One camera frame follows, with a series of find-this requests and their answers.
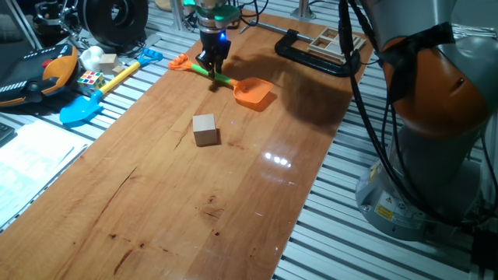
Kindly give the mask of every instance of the yellow shovel handle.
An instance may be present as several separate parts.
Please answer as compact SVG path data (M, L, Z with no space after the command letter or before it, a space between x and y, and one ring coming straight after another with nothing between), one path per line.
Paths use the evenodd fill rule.
M130 74L132 74L138 68L140 68L140 63L137 61L134 64L130 65L128 68L126 68L123 72L119 73L119 75L117 75L116 78L110 80L107 84L103 85L103 87L100 88L100 91L103 94L106 94L107 91L114 88L118 83L120 83Z

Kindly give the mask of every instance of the rubik's cube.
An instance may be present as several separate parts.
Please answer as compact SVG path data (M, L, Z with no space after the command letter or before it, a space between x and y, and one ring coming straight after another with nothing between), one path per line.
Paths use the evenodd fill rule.
M83 93L92 94L100 89L106 82L103 80L102 73L87 71L78 79L78 85Z

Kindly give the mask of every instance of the green shovel handle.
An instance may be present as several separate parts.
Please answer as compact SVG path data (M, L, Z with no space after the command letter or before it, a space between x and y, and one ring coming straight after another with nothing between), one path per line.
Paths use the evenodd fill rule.
M192 69L193 72L196 72L198 74L201 74L201 75L204 75L204 76L209 76L209 73L203 67L201 67L200 65L192 64L191 69ZM216 81L220 81L220 82L222 82L224 84L227 84L228 86L231 86L230 81L232 79L229 78L229 77L227 77L227 76L225 76L225 75L221 75L221 74L215 73L215 80Z

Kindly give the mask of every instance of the blue toy shovel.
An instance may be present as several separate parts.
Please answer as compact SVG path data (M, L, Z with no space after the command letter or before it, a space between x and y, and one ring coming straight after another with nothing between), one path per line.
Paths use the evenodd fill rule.
M62 108L59 119L65 124L72 123L74 121L84 120L98 110L102 110L102 106L99 106L99 99L106 94L107 91L112 89L141 66L144 66L151 61L161 61L162 59L163 54L144 48L137 62L130 65L123 72L117 75L116 78L112 79L110 82L93 93L90 100L87 100L84 96L80 96L73 100L68 106Z

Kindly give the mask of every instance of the wooden tabletop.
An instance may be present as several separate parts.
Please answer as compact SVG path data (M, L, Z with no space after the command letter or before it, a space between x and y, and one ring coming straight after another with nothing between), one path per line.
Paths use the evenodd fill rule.
M260 20L310 37L324 28ZM271 81L272 94L245 107L229 88L168 71L0 235L1 279L271 278L350 82L277 56L282 35L228 37L224 74ZM220 145L196 146L199 114L215 115Z

